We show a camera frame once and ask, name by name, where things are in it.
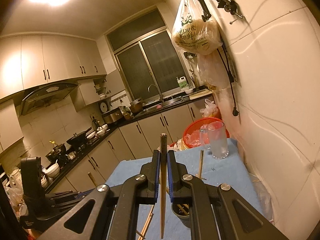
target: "hanging plastic bag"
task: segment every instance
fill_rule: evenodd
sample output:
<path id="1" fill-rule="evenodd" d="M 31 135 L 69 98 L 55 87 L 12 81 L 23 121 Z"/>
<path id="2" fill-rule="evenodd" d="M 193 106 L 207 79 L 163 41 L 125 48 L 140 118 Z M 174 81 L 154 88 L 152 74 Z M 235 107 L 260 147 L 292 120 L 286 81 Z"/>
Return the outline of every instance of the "hanging plastic bag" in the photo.
<path id="1" fill-rule="evenodd" d="M 202 117 L 214 117 L 218 113 L 218 108 L 213 101 L 205 100 L 205 108 L 200 109 Z"/>
<path id="2" fill-rule="evenodd" d="M 198 55 L 199 75 L 202 81 L 220 89 L 229 86 L 229 78 L 217 50 L 208 55 Z"/>
<path id="3" fill-rule="evenodd" d="M 222 45 L 218 23 L 212 16 L 204 22 L 198 0 L 181 0 L 173 25 L 172 43 L 177 49 L 207 55 Z"/>

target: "tiled wall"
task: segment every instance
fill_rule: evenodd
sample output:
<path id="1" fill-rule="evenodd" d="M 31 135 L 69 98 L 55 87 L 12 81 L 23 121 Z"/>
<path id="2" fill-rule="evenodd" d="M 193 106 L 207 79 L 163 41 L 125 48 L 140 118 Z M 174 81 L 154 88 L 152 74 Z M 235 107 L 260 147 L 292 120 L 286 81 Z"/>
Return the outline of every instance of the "tiled wall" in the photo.
<path id="1" fill-rule="evenodd" d="M 176 14 L 180 0 L 166 0 Z M 238 72 L 216 94 L 248 169 L 272 196 L 274 222 L 305 240 L 320 219 L 320 27 L 301 0 L 236 0 L 246 21 L 207 1 Z"/>
<path id="2" fill-rule="evenodd" d="M 2 153 L 0 163 L 6 172 L 11 172 L 21 157 L 40 156 L 41 164 L 47 166 L 50 162 L 45 156 L 52 150 L 49 140 L 58 144 L 66 143 L 74 133 L 80 133 L 92 126 L 90 116 L 94 116 L 101 124 L 104 123 L 97 103 L 76 112 L 70 96 L 48 107 L 20 116 L 23 142 L 9 152 Z"/>

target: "black cable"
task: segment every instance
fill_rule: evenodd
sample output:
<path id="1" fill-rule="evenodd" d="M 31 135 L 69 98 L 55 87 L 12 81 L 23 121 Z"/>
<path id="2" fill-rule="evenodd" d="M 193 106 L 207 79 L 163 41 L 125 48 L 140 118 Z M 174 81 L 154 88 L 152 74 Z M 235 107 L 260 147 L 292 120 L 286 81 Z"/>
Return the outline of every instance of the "black cable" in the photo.
<path id="1" fill-rule="evenodd" d="M 217 49 L 217 51 L 218 51 L 218 53 L 219 53 L 219 56 L 220 56 L 220 58 L 221 58 L 221 61 L 223 62 L 223 65 L 224 65 L 224 67 L 225 67 L 225 69 L 226 69 L 226 72 L 227 72 L 227 75 L 228 75 L 228 79 L 229 79 L 229 83 L 230 83 L 230 87 L 231 87 L 231 93 L 232 93 L 233 104 L 234 104 L 232 114 L 233 114 L 233 116 L 238 116 L 238 115 L 239 115 L 239 111 L 237 110 L 237 107 L 236 107 L 236 99 L 235 99 L 235 95 L 234 95 L 234 93 L 233 93 L 233 88 L 232 88 L 232 82 L 234 82 L 234 78 L 233 78 L 233 75 L 232 75 L 232 73 L 231 73 L 231 71 L 230 71 L 230 66 L 229 66 L 229 61 L 228 61 L 227 54 L 226 54 L 226 52 L 225 52 L 225 50 L 224 50 L 223 47 L 222 47 L 222 49 L 223 49 L 224 55 L 226 56 L 228 69 L 227 69 L 227 66 L 226 66 L 223 58 L 222 58 L 222 55 L 221 55 L 220 51 L 219 51 L 218 49 Z"/>

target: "table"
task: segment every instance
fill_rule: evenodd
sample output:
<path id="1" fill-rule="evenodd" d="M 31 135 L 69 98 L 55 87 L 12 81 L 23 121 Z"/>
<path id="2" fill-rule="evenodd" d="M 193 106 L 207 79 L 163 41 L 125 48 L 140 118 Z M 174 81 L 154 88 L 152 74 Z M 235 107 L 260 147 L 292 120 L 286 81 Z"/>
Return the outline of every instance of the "table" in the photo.
<path id="1" fill-rule="evenodd" d="M 206 184 L 218 186 L 222 183 L 231 185 L 245 200 L 247 200 L 261 214 L 262 208 L 257 194 L 252 186 L 247 169 L 241 161 L 236 147 L 236 140 L 228 138 L 229 155 L 222 160 L 216 160 L 208 153 L 204 153 L 202 177 Z M 186 165 L 188 173 L 198 172 L 200 147 L 175 153 L 176 161 Z M 151 162 L 151 157 L 122 161 L 113 171 L 106 184 L 110 187 L 122 184 L 128 178 L 139 174 L 141 166 Z M 190 229 L 185 227 L 172 210 L 169 195 L 166 195 L 166 213 L 164 239 L 190 240 Z M 137 230 L 140 232 L 149 214 L 151 205 L 140 205 Z M 146 240 L 160 239 L 160 194 L 153 210 L 154 216 L 146 233 Z"/>

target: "cabinet handle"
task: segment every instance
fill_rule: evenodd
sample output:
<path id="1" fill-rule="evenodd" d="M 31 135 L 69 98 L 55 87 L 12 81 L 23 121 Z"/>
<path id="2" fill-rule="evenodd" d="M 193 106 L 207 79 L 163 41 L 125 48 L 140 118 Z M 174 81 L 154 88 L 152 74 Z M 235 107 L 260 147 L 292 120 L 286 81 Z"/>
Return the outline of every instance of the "cabinet handle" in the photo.
<path id="1" fill-rule="evenodd" d="M 160 117 L 160 121 L 161 121 L 161 123 L 162 123 L 162 125 L 163 125 L 163 127 L 164 127 L 164 123 L 162 122 L 162 119 L 161 119 L 161 117 Z"/>
<path id="2" fill-rule="evenodd" d="M 91 163 L 93 169 L 96 170 L 96 167 L 92 164 L 92 162 L 90 160 L 88 160 L 88 162 Z"/>
<path id="3" fill-rule="evenodd" d="M 193 118 L 196 118 L 195 113 L 193 112 L 192 107 L 190 107 L 190 109 L 191 109 L 191 113 L 192 113 L 192 115 L 193 115 Z"/>
<path id="4" fill-rule="evenodd" d="M 165 123 L 167 124 L 167 126 L 169 126 L 168 122 L 167 122 L 167 119 L 165 118 L 165 116 L 163 116 L 164 120 L 165 120 Z"/>
<path id="5" fill-rule="evenodd" d="M 94 177 L 92 176 L 91 172 L 88 172 L 88 176 L 89 176 L 89 178 L 91 179 L 93 185 L 94 185 L 95 187 L 97 187 L 98 184 L 96 183 L 96 180 L 95 180 Z"/>
<path id="6" fill-rule="evenodd" d="M 113 148 L 113 146 L 112 146 L 112 144 L 111 144 L 111 142 L 110 141 L 108 141 L 108 143 L 110 143 L 110 145 L 111 145 L 111 148 L 114 150 L 114 148 Z"/>
<path id="7" fill-rule="evenodd" d="M 139 129 L 139 127 L 138 127 L 138 125 L 137 125 L 137 128 L 138 128 L 139 133 L 141 133 L 141 132 L 140 132 L 140 129 Z"/>
<path id="8" fill-rule="evenodd" d="M 97 164 L 97 162 L 94 160 L 94 158 L 91 157 L 91 159 L 94 161 L 94 163 L 96 164 L 96 166 L 99 167 L 98 164 Z"/>

